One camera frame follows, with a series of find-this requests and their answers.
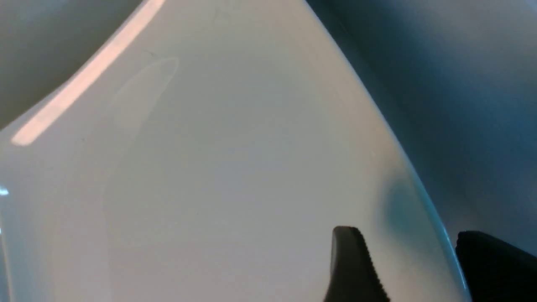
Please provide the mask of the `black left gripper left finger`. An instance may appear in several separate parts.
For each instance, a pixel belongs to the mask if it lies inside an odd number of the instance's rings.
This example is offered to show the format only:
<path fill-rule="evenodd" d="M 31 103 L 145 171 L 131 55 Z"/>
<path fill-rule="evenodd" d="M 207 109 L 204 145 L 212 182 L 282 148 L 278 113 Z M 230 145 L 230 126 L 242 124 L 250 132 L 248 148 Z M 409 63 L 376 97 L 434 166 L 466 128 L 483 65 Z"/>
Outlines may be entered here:
<path fill-rule="evenodd" d="M 332 231 L 330 282 L 325 302 L 389 302 L 368 246 L 356 227 Z"/>

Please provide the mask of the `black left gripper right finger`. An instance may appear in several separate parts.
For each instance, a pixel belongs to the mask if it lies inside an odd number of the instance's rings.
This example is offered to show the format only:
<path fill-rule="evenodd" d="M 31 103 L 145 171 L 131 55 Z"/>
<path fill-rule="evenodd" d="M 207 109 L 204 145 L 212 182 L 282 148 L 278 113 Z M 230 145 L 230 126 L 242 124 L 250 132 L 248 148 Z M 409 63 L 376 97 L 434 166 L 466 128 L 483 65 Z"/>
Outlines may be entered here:
<path fill-rule="evenodd" d="M 455 247 L 474 302 L 535 302 L 537 258 L 479 231 L 458 234 Z"/>

